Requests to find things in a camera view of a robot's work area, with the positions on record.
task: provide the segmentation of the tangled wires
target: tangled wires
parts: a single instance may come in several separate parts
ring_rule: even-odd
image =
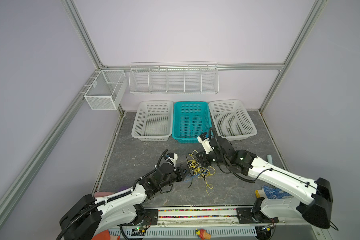
[[[205,180],[205,191],[209,196],[207,187],[209,187],[209,189],[213,189],[213,185],[212,184],[208,184],[206,181],[206,177],[212,176],[215,174],[216,170],[212,167],[212,166],[208,166],[208,167],[202,167],[200,165],[200,163],[198,161],[195,160],[195,158],[193,157],[193,153],[197,152],[196,150],[194,150],[192,153],[189,153],[188,155],[192,157],[192,160],[187,161],[187,165],[189,167],[189,169],[191,170],[193,177],[197,177],[197,178],[202,178]],[[209,167],[211,167],[213,169],[213,173],[211,173],[209,171]]]

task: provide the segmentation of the teal plastic basket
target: teal plastic basket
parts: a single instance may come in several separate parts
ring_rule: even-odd
[[[212,126],[208,103],[178,102],[173,105],[172,137],[179,143],[197,143]]]

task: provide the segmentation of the white wall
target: white wall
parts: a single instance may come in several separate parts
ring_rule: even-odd
[[[331,182],[333,239],[360,239],[360,0],[329,1],[264,113],[288,166]]]
[[[0,199],[93,71],[60,1],[0,0]],[[56,237],[59,218],[91,191],[116,118],[84,103],[0,239]]]
[[[76,0],[103,64],[284,62],[314,0]]]
[[[121,100],[124,110],[136,111],[139,103],[150,100],[204,101],[239,99],[247,109],[259,109],[277,70],[220,71],[220,91],[217,94],[144,94],[133,95],[129,86]]]

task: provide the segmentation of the white wire basket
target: white wire basket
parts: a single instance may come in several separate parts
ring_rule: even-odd
[[[129,90],[132,94],[216,94],[217,63],[157,66],[131,63]]]
[[[167,141],[172,134],[173,102],[145,101],[139,104],[132,137],[141,141]]]
[[[214,101],[208,106],[219,136],[234,141],[257,134],[256,127],[240,100]]]
[[[127,85],[124,71],[101,70],[84,97],[93,110],[117,110]]]

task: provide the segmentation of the yellow wire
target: yellow wire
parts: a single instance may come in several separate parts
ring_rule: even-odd
[[[208,184],[206,182],[206,177],[212,176],[216,173],[216,169],[212,166],[210,166],[213,169],[213,173],[210,172],[209,169],[207,169],[206,167],[199,167],[199,163],[195,160],[195,158],[192,156],[194,152],[197,152],[196,150],[194,150],[191,154],[188,154],[189,156],[192,157],[192,160],[187,161],[187,165],[189,167],[189,169],[191,171],[193,171],[193,175],[197,175],[199,174],[199,176],[197,176],[197,178],[203,178],[205,179],[205,191],[209,196],[207,187],[209,187],[209,189],[213,189],[213,185],[212,184]]]

